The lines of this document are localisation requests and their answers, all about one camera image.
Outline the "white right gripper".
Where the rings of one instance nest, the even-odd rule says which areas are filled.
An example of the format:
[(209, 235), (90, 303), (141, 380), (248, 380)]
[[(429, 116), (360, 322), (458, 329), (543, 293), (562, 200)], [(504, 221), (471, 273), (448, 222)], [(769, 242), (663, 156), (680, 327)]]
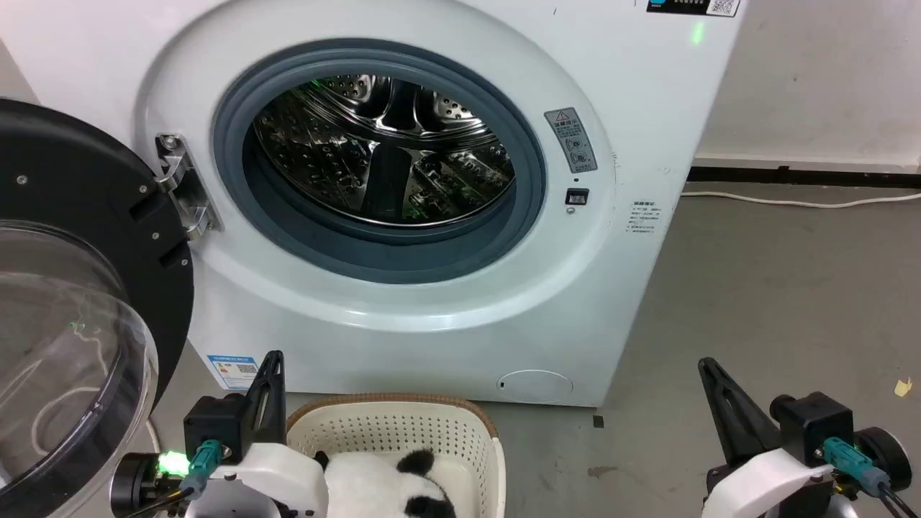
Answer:
[(726, 463), (744, 463), (714, 486), (705, 518), (759, 518), (810, 479), (832, 473), (829, 463), (809, 468), (777, 449), (779, 427), (714, 358), (701, 358), (698, 371)]

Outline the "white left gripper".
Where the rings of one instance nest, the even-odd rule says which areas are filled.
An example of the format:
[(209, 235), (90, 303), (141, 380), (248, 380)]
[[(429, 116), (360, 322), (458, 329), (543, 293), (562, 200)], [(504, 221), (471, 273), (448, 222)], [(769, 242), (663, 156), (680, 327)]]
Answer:
[(257, 443), (237, 465), (217, 466), (186, 518), (327, 518), (322, 466), (286, 445), (285, 374), (285, 355), (270, 351), (245, 397), (245, 429)]

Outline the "black washer door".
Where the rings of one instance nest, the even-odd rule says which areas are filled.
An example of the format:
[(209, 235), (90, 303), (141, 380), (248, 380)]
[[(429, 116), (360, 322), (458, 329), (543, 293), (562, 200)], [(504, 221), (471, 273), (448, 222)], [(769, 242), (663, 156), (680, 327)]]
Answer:
[(0, 518), (69, 518), (170, 383), (193, 260), (141, 158), (88, 122), (0, 99)]

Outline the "white front-load washing machine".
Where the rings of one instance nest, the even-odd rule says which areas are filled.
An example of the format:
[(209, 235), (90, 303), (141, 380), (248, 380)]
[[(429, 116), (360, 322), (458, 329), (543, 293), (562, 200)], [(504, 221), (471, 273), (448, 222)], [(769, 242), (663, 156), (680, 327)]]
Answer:
[[(736, 17), (647, 13), (648, 0), (0, 0), (16, 99), (111, 135), (159, 173), (155, 136), (186, 139), (220, 226), (189, 240), (185, 345), (285, 354), (287, 388), (506, 400), (514, 371), (573, 381), (561, 404), (602, 404), (684, 189), (745, 6)], [(381, 284), (322, 271), (260, 236), (213, 155), (220, 99), (279, 50), (338, 38), (430, 50), (490, 80), (543, 149), (547, 191), (510, 253), (463, 278)], [(544, 118), (573, 107), (598, 168), (572, 174)], [(567, 206), (570, 188), (590, 190)], [(630, 206), (661, 208), (654, 234)], [(217, 378), (211, 367), (211, 373)]]

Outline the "blue energy label sticker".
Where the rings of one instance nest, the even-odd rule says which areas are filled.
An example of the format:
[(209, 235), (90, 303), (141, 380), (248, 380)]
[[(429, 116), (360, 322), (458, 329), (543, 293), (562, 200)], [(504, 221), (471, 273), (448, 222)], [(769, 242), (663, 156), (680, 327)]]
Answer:
[(207, 355), (207, 360), (218, 381), (230, 391), (249, 390), (259, 371), (252, 357)]

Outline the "white laundry basket brown rim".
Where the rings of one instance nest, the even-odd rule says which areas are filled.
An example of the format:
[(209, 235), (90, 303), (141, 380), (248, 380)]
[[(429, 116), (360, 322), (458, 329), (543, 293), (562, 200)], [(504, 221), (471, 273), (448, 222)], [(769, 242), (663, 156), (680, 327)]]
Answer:
[(317, 450), (373, 453), (390, 463), (412, 450), (431, 450), (435, 462), (429, 478), (446, 491), (458, 518), (506, 518), (506, 462), (497, 427), (465, 399), (331, 396), (291, 414), (287, 442), (309, 456)]

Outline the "panda plush toy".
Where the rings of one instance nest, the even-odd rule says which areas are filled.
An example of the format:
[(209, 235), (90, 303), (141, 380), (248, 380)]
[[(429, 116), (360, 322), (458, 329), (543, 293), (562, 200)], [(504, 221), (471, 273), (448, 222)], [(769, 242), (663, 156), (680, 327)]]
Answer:
[(367, 452), (317, 450), (328, 491), (326, 518), (457, 518), (448, 493), (429, 472), (435, 455), (412, 450), (397, 463)]

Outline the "round drain filter cover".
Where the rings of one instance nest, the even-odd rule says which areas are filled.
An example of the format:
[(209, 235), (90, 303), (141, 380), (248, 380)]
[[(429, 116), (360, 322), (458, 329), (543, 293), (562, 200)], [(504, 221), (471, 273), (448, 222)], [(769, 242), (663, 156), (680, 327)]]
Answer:
[(498, 394), (510, 402), (521, 404), (561, 404), (573, 391), (573, 381), (552, 371), (514, 371), (496, 382)]

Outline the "small text label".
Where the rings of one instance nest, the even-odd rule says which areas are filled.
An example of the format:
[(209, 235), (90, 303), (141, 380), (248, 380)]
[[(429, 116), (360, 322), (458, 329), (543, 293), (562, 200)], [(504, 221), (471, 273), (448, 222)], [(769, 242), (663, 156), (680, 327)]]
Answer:
[(651, 201), (635, 201), (630, 206), (630, 215), (625, 230), (631, 234), (654, 234), (661, 220), (661, 208)]

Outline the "metal door hinge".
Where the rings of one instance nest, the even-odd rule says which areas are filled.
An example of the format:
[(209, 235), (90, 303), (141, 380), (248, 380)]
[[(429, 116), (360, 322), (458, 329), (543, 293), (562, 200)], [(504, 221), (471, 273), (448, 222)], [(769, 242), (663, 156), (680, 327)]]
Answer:
[(170, 198), (189, 240), (200, 240), (220, 226), (219, 217), (201, 178), (186, 139), (175, 132), (159, 132), (155, 148), (160, 171), (159, 190)]

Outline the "black baseboard strip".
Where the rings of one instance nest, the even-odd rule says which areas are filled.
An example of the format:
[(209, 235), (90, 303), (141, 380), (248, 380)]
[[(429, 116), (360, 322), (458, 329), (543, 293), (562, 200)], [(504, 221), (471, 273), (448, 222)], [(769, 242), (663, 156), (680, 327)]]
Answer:
[(787, 166), (778, 168), (694, 166), (689, 171), (687, 181), (921, 190), (921, 174), (809, 171)]

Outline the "stainless steel drum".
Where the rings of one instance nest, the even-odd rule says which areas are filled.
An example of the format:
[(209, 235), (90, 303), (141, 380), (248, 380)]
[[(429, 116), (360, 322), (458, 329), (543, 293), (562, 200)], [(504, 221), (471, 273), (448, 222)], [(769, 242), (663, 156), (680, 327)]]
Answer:
[(473, 219), (516, 179), (504, 144), (463, 103), (372, 73), (290, 88), (251, 134), (296, 199), (381, 227)]

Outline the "grey rubber door gasket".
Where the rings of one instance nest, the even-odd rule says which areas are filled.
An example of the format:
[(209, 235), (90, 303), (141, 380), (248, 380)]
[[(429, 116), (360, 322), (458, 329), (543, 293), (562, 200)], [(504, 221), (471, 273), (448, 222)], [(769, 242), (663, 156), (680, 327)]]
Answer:
[[(290, 88), (349, 73), (428, 86), (463, 103), (507, 149), (516, 171), (513, 187), (473, 219), (415, 229), (346, 219), (296, 199), (251, 134), (251, 122)], [(373, 283), (431, 284), (488, 268), (524, 240), (547, 191), (542, 145), (506, 94), (458, 61), (388, 40), (319, 40), (254, 63), (220, 99), (212, 145), (228, 196), (260, 236), (322, 271)]]

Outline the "grey warning sticker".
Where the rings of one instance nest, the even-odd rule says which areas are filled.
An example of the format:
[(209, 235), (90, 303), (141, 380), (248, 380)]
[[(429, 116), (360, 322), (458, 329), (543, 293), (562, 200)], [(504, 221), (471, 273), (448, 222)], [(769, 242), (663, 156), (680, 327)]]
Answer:
[(562, 148), (571, 173), (596, 171), (598, 164), (596, 164), (594, 150), (576, 109), (573, 107), (551, 109), (544, 112), (544, 118)]

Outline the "black control panel strip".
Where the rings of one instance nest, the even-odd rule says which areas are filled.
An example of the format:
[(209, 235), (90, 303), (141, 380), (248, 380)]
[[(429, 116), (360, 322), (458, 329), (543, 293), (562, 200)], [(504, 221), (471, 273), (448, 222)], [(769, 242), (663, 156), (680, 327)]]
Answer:
[(648, 0), (647, 13), (736, 17), (741, 0)]

